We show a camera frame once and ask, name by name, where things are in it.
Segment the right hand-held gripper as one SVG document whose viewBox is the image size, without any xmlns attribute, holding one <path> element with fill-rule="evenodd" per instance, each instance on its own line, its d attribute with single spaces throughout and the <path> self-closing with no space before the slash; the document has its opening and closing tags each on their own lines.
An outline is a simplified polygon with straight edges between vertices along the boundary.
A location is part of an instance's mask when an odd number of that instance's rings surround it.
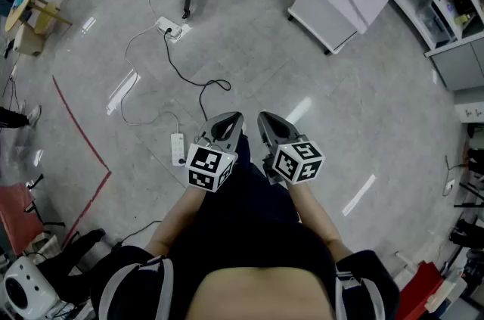
<svg viewBox="0 0 484 320">
<path fill-rule="evenodd" d="M 315 141 L 301 135 L 292 123 L 268 111 L 259 113 L 257 126 L 269 150 L 262 167 L 272 185 L 282 181 L 297 185 L 318 176 L 325 155 Z"/>
</svg>

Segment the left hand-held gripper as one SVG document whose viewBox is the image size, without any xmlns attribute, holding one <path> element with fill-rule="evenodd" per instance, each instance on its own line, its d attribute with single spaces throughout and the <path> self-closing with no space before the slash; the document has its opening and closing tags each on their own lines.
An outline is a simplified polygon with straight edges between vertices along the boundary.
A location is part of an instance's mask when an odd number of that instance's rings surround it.
<svg viewBox="0 0 484 320">
<path fill-rule="evenodd" d="M 192 143 L 185 168 L 188 184 L 205 191 L 216 192 L 228 179 L 237 160 L 235 152 L 242 133 L 244 116 L 241 112 L 221 113 L 208 119 L 198 135 L 208 139 L 225 139 L 215 144 Z"/>
</svg>

